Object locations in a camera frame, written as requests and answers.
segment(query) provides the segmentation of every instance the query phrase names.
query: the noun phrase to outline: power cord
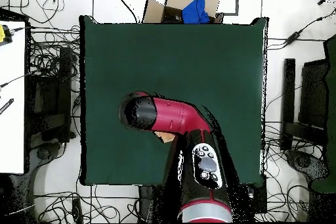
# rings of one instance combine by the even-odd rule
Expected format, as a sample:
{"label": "power cord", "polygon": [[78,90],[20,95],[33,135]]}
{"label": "power cord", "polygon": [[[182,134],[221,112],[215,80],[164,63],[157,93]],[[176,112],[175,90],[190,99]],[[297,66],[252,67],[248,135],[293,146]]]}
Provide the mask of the power cord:
{"label": "power cord", "polygon": [[[302,87],[302,85],[298,86],[295,88],[295,90],[298,90]],[[279,97],[276,97],[275,99],[273,99],[272,101],[270,101],[267,105],[266,105],[266,108],[265,108],[265,112],[267,111],[267,108],[270,106],[270,104],[274,101],[276,101],[277,99],[279,99],[280,97],[282,97],[284,94],[281,94]]]}
{"label": "power cord", "polygon": [[79,136],[81,136],[80,132],[78,131],[78,128],[77,128],[77,124],[76,124],[76,120],[75,120],[75,113],[77,111],[77,109],[81,106],[81,97],[80,95],[75,99],[75,101],[73,102],[73,107],[72,107],[72,118],[73,118],[73,122],[75,124],[75,128],[76,128],[76,131],[78,133]]}
{"label": "power cord", "polygon": [[[35,0],[36,1],[36,3],[39,5],[39,7],[43,10],[43,12],[45,13],[45,10],[43,9],[43,7],[40,5],[40,3],[39,3],[39,1],[38,0]],[[22,11],[22,1],[21,1],[21,4],[20,4],[20,11],[21,11],[21,13],[23,14],[23,15],[26,15],[26,16],[28,16],[26,13],[24,13],[23,11]],[[47,14],[45,13],[45,16],[47,17],[47,19],[46,19],[46,21],[38,21],[37,19],[35,19],[35,18],[32,18],[32,17],[30,17],[30,19],[32,19],[33,21],[35,21],[35,22],[37,22],[37,23],[40,23],[40,24],[45,24],[45,23],[47,23],[47,22],[50,22],[50,20],[52,20],[53,18],[54,18],[54,16],[56,15],[56,13],[57,13],[57,11],[58,11],[58,8],[59,8],[59,0],[57,0],[57,7],[56,7],[56,9],[54,10],[54,13],[52,14],[52,16],[49,18],[48,16],[47,16]]]}
{"label": "power cord", "polygon": [[335,11],[336,11],[336,8],[335,8],[329,15],[321,16],[321,17],[315,19],[314,21],[312,21],[311,23],[309,23],[309,24],[307,24],[305,27],[303,27],[301,30],[292,33],[292,34],[291,34],[291,35],[290,35],[290,36],[289,36],[283,43],[281,43],[281,44],[279,44],[279,45],[276,45],[276,46],[283,45],[282,47],[280,47],[280,48],[275,48],[275,49],[272,49],[272,48],[270,49],[269,47],[271,47],[271,46],[275,46],[275,45],[269,45],[269,46],[267,47],[267,50],[280,50],[280,49],[283,49],[283,48],[285,48],[286,46],[292,44],[294,41],[296,41],[296,40],[300,37],[301,33],[302,33],[307,27],[309,27],[311,24],[313,24],[313,23],[315,23],[315,22],[317,22],[317,21],[321,21],[321,20],[323,20],[323,19],[325,19],[325,18],[327,18],[327,17],[330,17],[331,15],[333,15],[333,13],[334,13]]}
{"label": "power cord", "polygon": [[[77,184],[78,184],[78,181],[79,181],[79,176],[81,174],[81,166],[79,168],[79,174],[77,176],[77,180],[76,180],[76,183],[75,183],[75,187],[76,187],[76,192],[59,192],[59,193],[49,193],[49,194],[44,194],[44,195],[34,195],[34,198],[54,198],[56,197],[56,200],[50,204],[49,206],[47,206],[47,208],[41,212],[38,216],[38,222],[42,222],[44,216],[46,213],[49,213],[49,212],[52,212],[55,216],[56,216],[56,219],[52,219],[50,221],[48,221],[48,223],[52,223],[52,222],[55,222],[57,221],[58,224],[62,224],[63,221],[65,221],[65,224],[71,224],[68,219],[67,219],[67,216],[71,215],[72,217],[74,217],[74,214],[72,212],[72,210],[69,212],[65,205],[64,205],[64,201],[65,200],[69,200],[69,199],[74,199],[74,197],[77,197],[80,199],[80,201],[82,201],[83,203],[85,203],[86,205],[89,205],[90,206],[90,211],[87,212],[87,213],[84,213],[81,217],[82,218],[78,218],[78,217],[75,217],[74,218],[74,222],[76,222],[77,220],[81,220],[81,219],[86,219],[88,220],[87,223],[85,224],[91,224],[92,223],[92,220],[94,218],[97,218],[98,216],[102,216],[104,218],[104,220],[107,222],[107,223],[110,223],[109,219],[114,219],[118,216],[118,223],[122,223],[126,218],[128,218],[130,215],[133,215],[141,220],[143,220],[143,218],[140,217],[140,215],[138,215],[138,213],[136,212],[136,214],[133,213],[134,210],[136,210],[136,205],[137,205],[137,202],[140,200],[139,198],[133,198],[133,197],[103,197],[103,196],[97,196],[96,195],[96,188],[97,188],[97,185],[96,185],[96,188],[94,190],[94,197],[96,198],[97,202],[98,202],[98,205],[99,207],[96,207],[93,203],[92,203],[92,190],[91,190],[91,193],[90,193],[90,197],[83,197],[81,196],[79,193],[78,193],[78,187],[77,187]],[[135,200],[135,203],[133,205],[130,205],[128,204],[127,205],[127,209],[128,211],[130,211],[130,208],[129,206],[133,206],[133,210],[127,214],[123,219],[121,218],[120,216],[120,212],[119,210],[116,208],[116,207],[113,207],[113,206],[102,206],[98,200],[98,198],[105,198],[105,199],[134,199]],[[113,217],[108,217],[104,212],[108,209],[113,209],[115,211],[115,216]],[[62,212],[62,215],[63,217],[60,217],[57,213],[56,213],[56,210]],[[96,216],[92,216],[93,212],[97,212],[98,214]]]}
{"label": "power cord", "polygon": [[196,0],[196,10],[197,10],[197,15],[198,15],[198,22],[200,22],[200,14],[198,13],[198,8],[197,8],[197,5],[198,5],[198,0]]}
{"label": "power cord", "polygon": [[9,82],[6,82],[6,83],[4,83],[4,84],[1,84],[1,85],[0,85],[0,91],[1,91],[2,88],[6,87],[8,84],[14,82],[14,81],[17,80],[17,79],[26,77],[26,76],[28,76],[28,75],[31,75],[31,74],[25,74],[25,75],[23,75],[23,76],[20,76],[20,77],[17,77],[17,78],[15,78],[15,79],[13,79],[13,80],[10,80]]}
{"label": "power cord", "polygon": [[138,23],[138,20],[134,14],[134,12],[129,8],[129,6],[124,2],[124,0],[120,0],[124,5],[125,7],[127,7],[127,9],[131,12],[131,14],[133,15],[134,19],[135,19],[135,23]]}
{"label": "power cord", "polygon": [[[278,132],[277,134],[280,134],[280,130],[276,129],[275,127],[271,127],[271,128],[275,129]],[[264,171],[267,172],[267,174],[270,176],[270,177],[267,177],[267,179],[274,179],[277,182],[277,184],[279,186],[279,189],[280,189],[280,193],[271,194],[267,199],[268,199],[268,203],[272,203],[272,202],[275,203],[274,201],[269,201],[269,200],[271,198],[277,198],[281,205],[273,207],[273,208],[269,208],[267,213],[259,215],[259,216],[261,216],[261,219],[256,216],[255,220],[256,220],[256,222],[279,222],[279,220],[275,219],[275,217],[271,213],[282,213],[284,215],[287,215],[286,218],[284,219],[284,221],[287,221],[289,219],[289,216],[291,216],[295,221],[299,221],[297,211],[299,211],[299,209],[301,209],[302,211],[307,213],[308,212],[307,203],[303,202],[302,200],[299,200],[298,202],[295,202],[294,199],[292,199],[292,197],[290,197],[289,193],[295,187],[302,187],[302,188],[305,188],[306,190],[308,190],[308,189],[306,187],[302,186],[302,185],[293,185],[292,187],[288,188],[287,193],[283,192],[282,186],[280,185],[279,181],[276,179],[279,172],[277,173],[277,175],[274,176],[273,174],[271,174],[265,168],[265,166],[267,166],[267,161],[271,158],[272,161],[275,163],[276,167],[278,168],[278,171],[280,170],[280,167],[276,164],[276,161],[278,159],[277,160],[273,159],[273,156],[277,155],[280,158],[282,158],[282,156],[284,155],[284,152],[276,152],[272,148],[274,145],[275,146],[280,145],[280,139],[274,139],[272,137],[265,137],[265,138],[268,139],[268,140],[266,142],[266,150],[265,150],[265,156],[264,156],[264,161],[263,161],[263,168],[264,168]],[[288,212],[279,210],[280,208],[284,208],[284,207],[288,208]]]}

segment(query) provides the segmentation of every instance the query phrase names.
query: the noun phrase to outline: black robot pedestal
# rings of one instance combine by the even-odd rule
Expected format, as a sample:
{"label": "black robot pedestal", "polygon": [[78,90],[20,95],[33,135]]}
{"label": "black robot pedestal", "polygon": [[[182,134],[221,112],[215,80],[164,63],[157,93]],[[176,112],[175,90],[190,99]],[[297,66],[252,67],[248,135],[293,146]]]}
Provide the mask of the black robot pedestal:
{"label": "black robot pedestal", "polygon": [[[301,172],[308,184],[315,179],[323,179],[329,174],[325,162],[311,154],[298,150],[287,150],[285,155],[287,156],[288,165]],[[336,222],[336,194],[322,194],[309,189],[307,221]]]}
{"label": "black robot pedestal", "polygon": [[29,171],[0,174],[0,218],[7,223],[37,223],[33,186],[38,169],[58,156],[59,143],[45,143],[30,152]]}

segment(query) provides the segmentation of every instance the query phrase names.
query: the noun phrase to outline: table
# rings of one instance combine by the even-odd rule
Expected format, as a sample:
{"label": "table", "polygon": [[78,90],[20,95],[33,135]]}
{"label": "table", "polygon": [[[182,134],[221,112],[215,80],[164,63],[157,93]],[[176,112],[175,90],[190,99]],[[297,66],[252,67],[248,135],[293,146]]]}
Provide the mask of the table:
{"label": "table", "polygon": [[191,102],[201,112],[206,106],[221,125],[240,181],[261,185],[265,20],[138,25],[96,24],[85,16],[80,25],[83,185],[162,183],[170,145],[125,129],[117,115],[124,96],[138,89]]}
{"label": "table", "polygon": [[[0,24],[10,29],[25,27],[25,22],[0,20]],[[15,33],[12,43],[0,47],[0,85],[25,74],[25,52],[24,30]],[[14,99],[0,115],[0,173],[23,173],[25,77],[2,88],[0,97],[0,108]]]}

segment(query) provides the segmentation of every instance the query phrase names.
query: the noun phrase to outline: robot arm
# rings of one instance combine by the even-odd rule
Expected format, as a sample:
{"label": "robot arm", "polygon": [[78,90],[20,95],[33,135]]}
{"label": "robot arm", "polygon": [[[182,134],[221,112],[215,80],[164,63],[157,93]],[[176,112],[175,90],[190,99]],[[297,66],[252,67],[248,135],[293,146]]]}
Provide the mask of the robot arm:
{"label": "robot arm", "polygon": [[195,106],[136,92],[121,103],[119,119],[128,127],[184,136],[182,222],[232,222],[221,158]]}

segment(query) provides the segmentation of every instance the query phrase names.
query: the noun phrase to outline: small tan object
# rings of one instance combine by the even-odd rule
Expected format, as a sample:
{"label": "small tan object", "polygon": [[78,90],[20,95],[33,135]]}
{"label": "small tan object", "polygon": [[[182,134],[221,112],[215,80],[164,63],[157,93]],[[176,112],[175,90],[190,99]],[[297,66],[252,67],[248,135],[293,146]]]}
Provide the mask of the small tan object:
{"label": "small tan object", "polygon": [[155,131],[154,133],[156,134],[156,136],[160,137],[164,143],[171,142],[175,138],[174,134],[168,132]]}

